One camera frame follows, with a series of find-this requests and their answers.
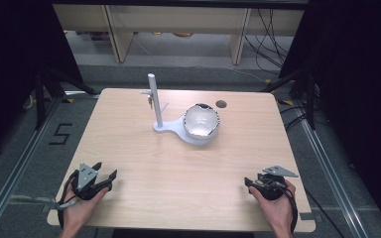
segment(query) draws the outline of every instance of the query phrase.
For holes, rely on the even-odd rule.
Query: small round object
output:
[[[215,102],[215,105],[218,108],[225,108],[227,106],[227,102],[225,102],[224,100],[218,100]]]
[[[218,134],[219,116],[212,107],[199,103],[188,109],[184,126],[190,137],[211,140]]]
[[[193,33],[174,33],[178,37],[190,37]]]

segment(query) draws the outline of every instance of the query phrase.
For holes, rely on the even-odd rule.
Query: aluminum rail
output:
[[[46,120],[43,122],[42,126],[34,132],[32,138],[27,144],[27,147],[24,149],[23,154],[21,155],[14,169],[12,170],[7,180],[5,181],[4,186],[1,188],[0,190],[0,217],[2,213],[4,212],[5,207],[8,204],[8,201],[11,199],[11,194],[13,193],[14,189],[20,182],[21,177],[23,176],[28,164],[30,163],[30,160],[33,158],[33,154],[36,151],[43,137],[43,134],[46,132],[49,122],[52,119],[52,116],[54,115],[59,105],[61,105],[61,102],[62,102],[61,98],[52,99],[52,102],[47,110],[48,116]]]
[[[295,106],[302,107],[303,105],[296,101]],[[299,116],[303,115],[305,112],[303,109],[297,109]],[[327,156],[326,151],[324,150],[318,134],[315,130],[312,130],[310,125],[306,120],[302,121],[303,128],[308,136],[309,141],[311,142],[312,147],[314,148],[317,159],[320,163],[320,166],[323,169],[323,172],[326,176],[327,181],[329,182],[330,188],[336,198],[336,201],[341,208],[342,214],[345,217],[345,220],[353,234],[354,237],[365,238],[369,237],[367,234],[363,223],[361,222],[360,216],[358,215],[353,203],[351,202],[345,188],[343,187],[338,174],[333,168],[332,162]]]

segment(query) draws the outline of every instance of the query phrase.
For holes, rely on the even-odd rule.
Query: white base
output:
[[[188,135],[184,126],[184,116],[181,116],[175,121],[163,121],[163,126],[159,127],[157,121],[153,124],[153,129],[157,133],[175,133],[184,142],[193,146],[205,146],[215,139],[215,137],[206,140],[197,140]]]

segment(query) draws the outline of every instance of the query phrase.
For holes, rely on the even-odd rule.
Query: black cable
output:
[[[275,40],[274,23],[273,23],[273,21],[272,21],[273,15],[274,15],[274,9],[270,9],[270,21],[271,21],[271,30],[272,30],[272,38],[273,38],[273,39],[271,39],[271,41],[274,40],[274,42],[275,42],[275,44],[276,44],[276,46],[277,46],[278,48],[280,48],[281,50],[283,50],[285,53],[288,53],[288,51],[284,50],[284,49],[280,46],[280,44],[278,44],[277,41]]]
[[[247,37],[245,36],[245,39],[247,41],[247,43],[249,44],[249,46],[252,48],[252,50],[259,56],[263,57],[265,60],[273,63],[275,66],[277,67],[282,67],[278,62],[276,62],[275,60],[273,60],[272,58],[268,57],[267,55],[265,55],[264,53],[260,52],[259,49],[261,46],[259,46],[258,48],[254,47],[252,45],[252,43],[249,41],[249,39],[247,39]]]
[[[98,227],[95,228],[94,230],[94,238],[98,237]]]
[[[286,132],[288,132],[292,127],[297,125],[299,122],[301,122],[303,119],[307,118],[307,113],[304,113],[300,116],[298,116],[296,119],[292,120],[291,122],[285,124],[284,126],[286,127]]]
[[[74,171],[72,173],[72,175],[69,176],[69,178],[67,179],[66,183],[64,184],[64,187],[63,187],[63,192],[62,192],[62,197],[61,197],[61,200],[58,202],[58,205],[62,205],[64,204],[64,198],[66,197],[66,192],[67,192],[67,187],[69,186],[70,184],[70,181],[76,177],[78,175],[79,171]],[[60,226],[62,229],[64,229],[64,211],[63,210],[58,210],[58,220],[59,220],[59,223],[60,223]]]
[[[71,201],[74,197],[76,197],[76,195],[73,195],[70,199],[68,199],[65,203]]]
[[[258,67],[263,70],[263,71],[266,71],[266,72],[269,72],[269,73],[273,73],[273,74],[278,74],[277,72],[274,72],[274,71],[270,71],[270,70],[267,70],[265,68],[263,68],[259,62],[258,62],[258,55],[262,55],[266,60],[267,59],[267,56],[263,55],[262,53],[258,52],[258,50],[250,43],[249,39],[247,39],[247,37],[245,37],[246,41],[249,43],[250,47],[252,48],[252,50],[255,52],[255,60],[256,60],[256,64],[258,65]]]
[[[260,19],[261,19],[261,21],[262,21],[262,24],[264,25],[265,33],[266,33],[265,36],[264,36],[264,38],[262,39],[262,42],[260,42],[260,44],[263,46],[263,42],[264,42],[266,36],[268,36],[268,37],[270,38],[271,42],[273,43],[275,50],[273,51],[273,50],[271,50],[271,49],[269,49],[269,48],[266,48],[265,46],[263,46],[263,47],[264,47],[265,49],[267,49],[268,51],[270,51],[270,52],[276,53],[277,56],[278,56],[278,58],[280,59],[280,62],[283,63],[283,62],[284,62],[283,56],[284,56],[284,57],[286,57],[286,56],[283,55],[283,54],[279,51],[278,48],[282,49],[282,50],[283,50],[284,52],[286,52],[286,53],[287,53],[287,51],[284,50],[284,49],[277,43],[277,41],[275,40],[274,24],[273,24],[274,10],[273,10],[273,9],[270,9],[270,22],[269,22],[269,24],[268,24],[268,27],[267,27],[267,25],[266,25],[266,23],[265,23],[265,21],[264,21],[264,18],[262,17],[261,11],[260,11],[259,9],[258,9],[258,14],[259,14],[259,17],[260,17]]]
[[[332,219],[327,215],[327,213],[323,210],[323,208],[319,205],[318,201],[312,196],[312,194],[305,188],[306,194],[314,201],[314,203],[317,205],[317,207],[320,209],[320,211],[323,213],[323,215],[329,220],[330,224],[332,224],[333,228],[335,228],[336,232],[338,232],[340,237],[344,237],[342,232],[338,229],[336,224],[333,222]]]
[[[281,63],[284,63],[283,57],[281,56],[281,53],[280,53],[280,50],[278,50],[278,47],[277,47],[278,43],[275,40],[274,23],[272,21],[273,15],[274,15],[274,10],[270,9],[270,25],[271,25],[272,37],[271,37],[271,35],[269,35],[269,37],[270,37],[271,42],[274,44],[275,50],[277,51],[278,59],[280,59]]]
[[[293,193],[288,189],[282,189],[281,187],[279,187],[278,185],[276,186],[277,189],[279,189],[288,199],[289,199],[289,202],[290,202],[290,205],[292,206],[292,223],[290,225],[290,230],[293,234],[293,232],[295,231],[295,228],[296,228],[296,224],[297,224],[297,220],[299,218],[299,211],[297,209],[297,205],[296,205],[296,200],[295,200],[295,197],[293,196]]]
[[[301,108],[306,108],[306,107],[304,107],[304,106],[302,106],[302,107],[290,107],[290,108],[287,108],[287,109],[280,111],[280,114],[282,114],[284,112],[288,112],[288,111],[293,110],[293,109],[301,109]]]

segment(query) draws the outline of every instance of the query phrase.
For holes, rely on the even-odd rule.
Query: metal bowl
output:
[[[186,112],[184,126],[190,137],[212,140],[218,134],[219,116],[212,107],[199,103]]]

